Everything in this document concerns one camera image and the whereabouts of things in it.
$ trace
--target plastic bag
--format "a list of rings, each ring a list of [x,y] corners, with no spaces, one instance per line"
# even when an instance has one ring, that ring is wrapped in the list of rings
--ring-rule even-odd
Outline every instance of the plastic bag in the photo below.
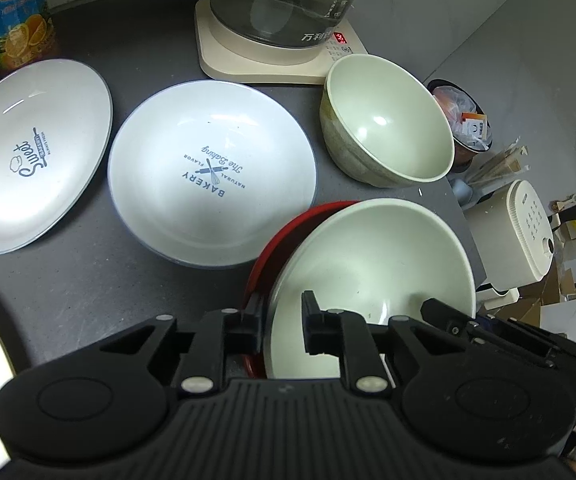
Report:
[[[452,86],[437,86],[433,90],[434,99],[444,111],[444,115],[450,124],[452,135],[465,146],[478,151],[485,151],[488,144],[479,137],[468,135],[462,129],[462,114],[477,113],[477,105],[467,94]]]

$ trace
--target countertop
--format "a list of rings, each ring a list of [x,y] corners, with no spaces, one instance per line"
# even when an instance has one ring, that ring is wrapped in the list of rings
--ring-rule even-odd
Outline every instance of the countertop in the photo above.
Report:
[[[54,16],[62,56],[87,63],[106,80],[114,102],[112,137],[147,97],[206,79],[194,37],[196,0],[98,0]],[[446,179],[407,189],[355,182],[332,162],[319,125],[320,87],[255,88],[282,104],[307,133],[317,160],[315,203],[399,197],[442,217],[468,253],[480,284],[485,273]],[[143,247],[114,210],[107,156],[66,216],[29,246],[0,255],[0,336],[22,370],[60,357],[161,313],[181,322],[241,303],[252,262],[206,270],[171,263]]]

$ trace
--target gray table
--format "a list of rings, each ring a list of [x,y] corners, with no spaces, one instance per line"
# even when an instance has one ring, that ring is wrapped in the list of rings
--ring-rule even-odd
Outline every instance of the gray table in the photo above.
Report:
[[[112,135],[130,112],[167,86],[207,78],[194,38],[196,0],[99,0],[55,15],[64,57],[88,63],[114,101]],[[258,86],[308,134],[317,160],[316,204],[401,197],[444,218],[463,243],[477,283],[484,270],[448,182],[401,190],[346,177],[319,126],[321,88]],[[239,306],[252,263],[227,270],[182,267],[138,243],[120,222],[106,182],[107,154],[70,212],[29,246],[0,256],[0,335],[17,369],[59,357],[162,312],[198,320]]]

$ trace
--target silver screw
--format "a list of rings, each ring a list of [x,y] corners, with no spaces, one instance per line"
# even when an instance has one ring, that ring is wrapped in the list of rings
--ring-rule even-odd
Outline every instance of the silver screw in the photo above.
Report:
[[[181,388],[189,394],[204,394],[209,392],[214,383],[207,377],[188,377],[181,383]]]
[[[356,386],[367,394],[378,394],[388,388],[388,381],[381,377],[367,376],[357,379]]]

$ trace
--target bottle label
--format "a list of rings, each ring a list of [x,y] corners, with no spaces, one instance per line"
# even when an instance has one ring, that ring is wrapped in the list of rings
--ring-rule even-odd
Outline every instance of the bottle label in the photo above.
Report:
[[[46,0],[0,0],[0,66],[19,68],[55,45]]]

